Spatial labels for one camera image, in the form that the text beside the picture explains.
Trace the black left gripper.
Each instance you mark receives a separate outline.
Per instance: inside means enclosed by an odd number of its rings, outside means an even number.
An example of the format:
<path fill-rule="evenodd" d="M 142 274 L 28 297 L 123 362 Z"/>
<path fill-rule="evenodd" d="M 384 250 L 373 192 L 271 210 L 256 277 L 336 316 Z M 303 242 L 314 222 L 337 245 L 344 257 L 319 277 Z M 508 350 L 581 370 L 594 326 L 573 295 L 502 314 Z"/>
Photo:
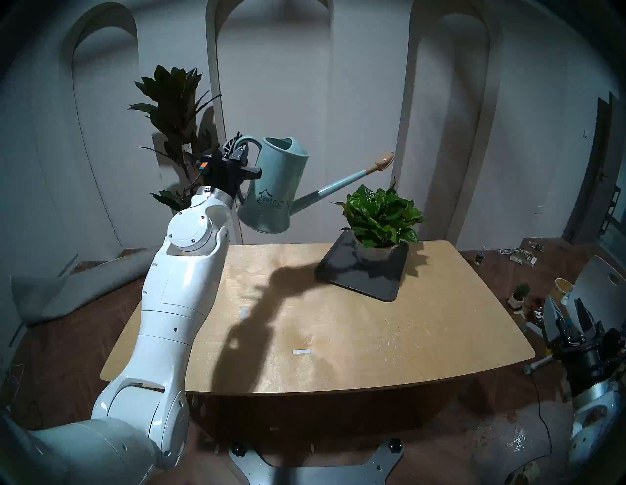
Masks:
<path fill-rule="evenodd" d="M 238 146 L 233 153 L 234 145 L 241 136 L 241 132 L 237 132 L 236 136 L 228 140 L 222 146 L 222 153 L 207 155 L 207 185 L 224 191 L 234 200 L 241 198 L 238 194 L 244 181 L 262 177 L 261 168 L 248 165 L 248 145 Z"/>

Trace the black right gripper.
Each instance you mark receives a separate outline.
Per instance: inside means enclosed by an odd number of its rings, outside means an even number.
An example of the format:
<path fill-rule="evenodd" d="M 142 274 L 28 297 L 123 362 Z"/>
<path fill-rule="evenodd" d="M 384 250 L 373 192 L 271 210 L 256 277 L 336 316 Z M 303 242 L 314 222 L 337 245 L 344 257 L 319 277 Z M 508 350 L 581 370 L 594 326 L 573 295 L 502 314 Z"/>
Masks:
<path fill-rule="evenodd" d="M 577 329 L 566 330 L 563 314 L 551 296 L 543 303 L 544 337 L 567 372 L 571 393 L 581 394 L 610 377 L 617 368 L 617 329 L 604 331 L 580 297 L 574 299 Z"/>

